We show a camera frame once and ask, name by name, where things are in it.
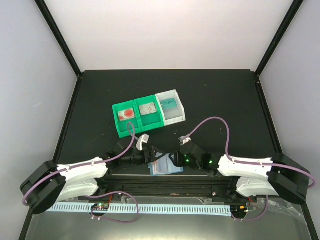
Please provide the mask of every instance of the black frame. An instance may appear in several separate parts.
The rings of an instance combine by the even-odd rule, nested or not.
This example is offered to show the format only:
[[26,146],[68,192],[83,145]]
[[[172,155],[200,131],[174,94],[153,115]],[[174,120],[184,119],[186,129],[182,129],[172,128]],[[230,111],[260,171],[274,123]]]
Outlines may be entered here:
[[[80,85],[81,85],[81,82],[82,82],[83,73],[81,72],[80,68],[78,67],[78,64],[77,64],[75,58],[73,57],[73,55],[72,55],[72,53],[71,53],[71,51],[70,51],[70,49],[69,49],[69,47],[68,47],[68,45],[67,45],[67,43],[66,43],[66,41],[64,39],[62,33],[60,32],[60,30],[59,30],[59,28],[58,28],[53,16],[51,15],[50,10],[49,10],[48,6],[45,3],[45,0],[34,0],[34,1],[37,4],[39,10],[41,11],[41,13],[42,13],[44,19],[46,20],[47,24],[49,25],[53,35],[55,36],[58,44],[60,45],[64,55],[66,56],[67,60],[69,61],[69,63],[71,65],[75,75],[77,76],[77,82],[76,82],[76,85],[75,85],[75,89],[74,89],[74,92],[73,92],[73,95],[72,95],[72,98],[71,98],[71,102],[70,102],[70,105],[69,105],[69,108],[68,108],[68,111],[67,111],[67,114],[66,114],[66,118],[65,118],[65,121],[64,121],[64,124],[63,124],[63,128],[62,128],[59,140],[58,140],[58,144],[57,144],[54,156],[53,156],[53,162],[57,163],[58,159],[60,157],[60,154],[61,154],[62,146],[63,146],[64,141],[65,141],[65,137],[66,137],[66,133],[67,133],[67,130],[68,130],[69,123],[70,123],[70,119],[71,119],[71,116],[72,116],[72,113],[73,113],[73,110],[74,110],[74,106],[75,106],[75,103],[76,103],[76,100],[77,100],[77,96],[78,96],[78,93],[79,93]],[[259,99],[260,99],[260,103],[261,103],[261,106],[262,106],[262,110],[263,110],[263,113],[264,113],[265,121],[267,123],[268,130],[269,130],[269,133],[270,133],[270,136],[271,136],[271,139],[272,139],[273,147],[274,147],[274,150],[275,150],[276,153],[282,153],[283,151],[282,151],[282,148],[281,148],[281,145],[280,145],[280,142],[279,142],[279,138],[278,138],[278,135],[277,135],[277,132],[276,132],[276,128],[275,128],[275,125],[273,123],[273,120],[272,120],[272,117],[271,117],[271,113],[270,113],[270,110],[269,110],[269,107],[268,107],[268,104],[267,104],[267,101],[266,101],[266,97],[265,97],[263,88],[261,86],[261,81],[260,81],[259,77],[260,77],[261,73],[263,72],[263,70],[265,69],[265,67],[267,66],[270,58],[272,57],[274,51],[276,50],[278,44],[280,43],[282,37],[286,33],[289,25],[291,24],[292,20],[294,19],[296,13],[298,12],[298,10],[301,7],[303,2],[304,2],[304,0],[293,0],[288,12],[286,13],[282,23],[280,24],[276,34],[274,35],[274,37],[273,37],[273,39],[272,39],[267,51],[265,52],[265,54],[264,54],[264,56],[263,56],[263,58],[262,58],[262,60],[261,60],[261,62],[259,64],[259,66],[256,69],[256,71],[254,73],[254,76],[253,76],[253,80],[254,80],[254,83],[255,83],[255,86],[256,86],[256,90],[257,90],[257,93],[258,93],[258,96],[259,96]],[[308,209],[308,205],[305,203],[301,207],[302,207],[302,211],[303,211],[306,223],[307,223],[308,230],[309,230],[310,235],[311,235],[311,239],[312,240],[319,240],[315,225],[314,225],[314,223],[312,221],[312,218],[311,218],[311,215],[310,215],[310,211]],[[26,219],[25,219],[25,222],[24,222],[20,237],[19,237],[20,240],[26,239],[26,236],[27,236],[27,233],[28,233],[28,229],[29,229],[29,226],[30,226],[30,223],[31,223],[31,220],[32,220],[32,216],[33,215],[31,213],[31,211],[29,210],[29,212],[27,213],[27,216],[26,216]]]

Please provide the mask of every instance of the green storage bin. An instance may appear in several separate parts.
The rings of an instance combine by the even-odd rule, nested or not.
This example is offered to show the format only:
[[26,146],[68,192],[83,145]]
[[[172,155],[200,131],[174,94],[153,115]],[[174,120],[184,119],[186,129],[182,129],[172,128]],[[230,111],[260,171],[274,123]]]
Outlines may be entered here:
[[[146,132],[152,129],[161,128],[165,125],[164,119],[155,95],[137,98],[134,100],[135,112],[139,114],[141,119],[142,132]],[[156,112],[141,115],[139,106],[154,103]]]
[[[118,117],[118,112],[125,111],[127,109],[133,109],[135,118],[120,121]],[[134,100],[112,105],[112,110],[113,110],[115,127],[120,138],[130,136],[130,133],[128,132],[128,129],[127,129],[128,122],[131,122],[134,125],[136,134],[143,132],[139,109],[137,110],[137,106]]]

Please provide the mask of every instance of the green object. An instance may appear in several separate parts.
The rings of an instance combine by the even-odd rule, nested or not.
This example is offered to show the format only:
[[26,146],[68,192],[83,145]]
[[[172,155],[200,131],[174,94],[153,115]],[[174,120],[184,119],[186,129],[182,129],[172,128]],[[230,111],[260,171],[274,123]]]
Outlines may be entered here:
[[166,100],[160,101],[161,107],[163,110],[173,109],[177,107],[177,102],[174,98],[169,98]]
[[[139,106],[149,103],[154,103],[156,112],[141,116]],[[135,118],[120,121],[118,112],[125,111],[128,109],[133,109]],[[135,100],[112,105],[112,110],[115,121],[115,127],[120,138],[130,136],[130,133],[127,129],[128,122],[133,123],[136,134],[146,132],[152,129],[161,128],[165,125],[163,115],[161,113],[160,106],[155,95],[146,96]]]
[[[141,119],[141,128],[143,132],[149,131],[152,129],[161,128],[165,125],[163,116],[160,111],[160,106],[158,104],[158,101],[155,95],[138,98],[138,99],[135,99],[134,102],[135,102],[134,111],[136,112],[136,115],[138,115],[139,118]],[[149,103],[154,103],[156,112],[141,116],[139,106],[149,104]]]
[[[118,112],[125,111],[127,109],[134,110],[135,118],[120,121],[119,117],[118,117]],[[114,121],[115,121],[115,127],[116,127],[116,130],[117,130],[120,138],[130,136],[130,133],[127,129],[128,122],[131,122],[134,125],[136,134],[139,134],[143,131],[141,119],[140,119],[140,114],[139,114],[139,111],[137,111],[137,106],[136,106],[136,103],[134,100],[112,105],[112,110],[113,110],[113,116],[114,116]]]

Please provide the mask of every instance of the white plastic clip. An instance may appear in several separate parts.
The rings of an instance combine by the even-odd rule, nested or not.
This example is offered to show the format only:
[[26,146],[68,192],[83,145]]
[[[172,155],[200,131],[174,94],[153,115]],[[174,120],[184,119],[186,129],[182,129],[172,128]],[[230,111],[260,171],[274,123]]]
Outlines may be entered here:
[[182,141],[182,145],[185,145],[186,143],[190,142],[191,141],[191,138],[190,137],[187,137],[185,138],[183,141]]
[[65,165],[65,168],[66,168],[66,172],[69,172],[70,165]]
[[142,151],[142,144],[146,144],[149,141],[149,135],[143,134],[141,137],[139,137],[138,142],[136,143],[136,148],[139,151]]

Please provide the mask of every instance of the red object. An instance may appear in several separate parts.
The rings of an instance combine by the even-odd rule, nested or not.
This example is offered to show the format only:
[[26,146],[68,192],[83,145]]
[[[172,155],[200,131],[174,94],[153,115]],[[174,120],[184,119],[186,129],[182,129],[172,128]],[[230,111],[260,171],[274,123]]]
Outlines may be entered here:
[[125,110],[124,111],[124,115],[127,117],[127,118],[130,118],[134,115],[134,111],[132,109],[128,109],[128,110]]

